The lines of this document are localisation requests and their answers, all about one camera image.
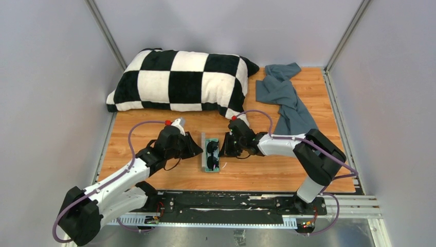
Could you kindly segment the black sunglasses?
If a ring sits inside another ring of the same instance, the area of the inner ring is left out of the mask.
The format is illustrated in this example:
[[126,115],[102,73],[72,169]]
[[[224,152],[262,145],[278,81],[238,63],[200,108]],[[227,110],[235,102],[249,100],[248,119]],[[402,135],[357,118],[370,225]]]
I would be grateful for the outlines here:
[[217,141],[209,141],[206,145],[207,151],[207,160],[206,165],[209,170],[214,170],[215,168],[219,168],[219,159],[215,155],[215,152],[218,150],[219,143]]

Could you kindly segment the black white checkered pillow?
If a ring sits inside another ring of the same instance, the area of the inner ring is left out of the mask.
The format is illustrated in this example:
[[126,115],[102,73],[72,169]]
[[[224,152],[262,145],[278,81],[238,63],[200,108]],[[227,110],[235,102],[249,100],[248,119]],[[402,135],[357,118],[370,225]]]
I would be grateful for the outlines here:
[[227,119],[246,121],[248,80],[259,69],[239,55],[146,48],[126,67],[106,107],[112,113],[217,111]]

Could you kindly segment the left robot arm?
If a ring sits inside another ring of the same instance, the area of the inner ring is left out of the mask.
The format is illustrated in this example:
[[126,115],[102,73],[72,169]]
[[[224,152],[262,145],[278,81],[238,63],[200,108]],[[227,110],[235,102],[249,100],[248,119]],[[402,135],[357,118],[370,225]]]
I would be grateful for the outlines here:
[[106,224],[129,211],[141,208],[153,212],[158,200],[147,191],[145,180],[170,159],[184,160],[202,152],[183,127],[175,123],[165,126],[157,139],[133,152],[131,160],[106,179],[85,189],[71,188],[53,224],[53,238],[59,243],[73,241],[84,246]]

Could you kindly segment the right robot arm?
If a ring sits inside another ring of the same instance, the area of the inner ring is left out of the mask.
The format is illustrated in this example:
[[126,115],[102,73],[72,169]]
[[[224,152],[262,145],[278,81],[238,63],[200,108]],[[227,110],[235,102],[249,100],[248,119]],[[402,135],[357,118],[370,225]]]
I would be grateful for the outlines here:
[[274,135],[255,133],[244,121],[229,122],[220,157],[238,157],[243,151],[251,156],[287,156],[296,158],[307,174],[294,199],[294,209],[301,215],[314,208],[314,199],[328,187],[345,165],[346,155],[318,129],[305,134]]

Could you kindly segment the grey glasses case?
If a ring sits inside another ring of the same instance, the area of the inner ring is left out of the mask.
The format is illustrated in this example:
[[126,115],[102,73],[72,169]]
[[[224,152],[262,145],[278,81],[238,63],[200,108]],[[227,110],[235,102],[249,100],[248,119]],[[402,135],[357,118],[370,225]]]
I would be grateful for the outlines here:
[[202,144],[202,171],[206,173],[220,172],[220,158],[219,158],[219,139],[206,138],[206,133],[201,133]]

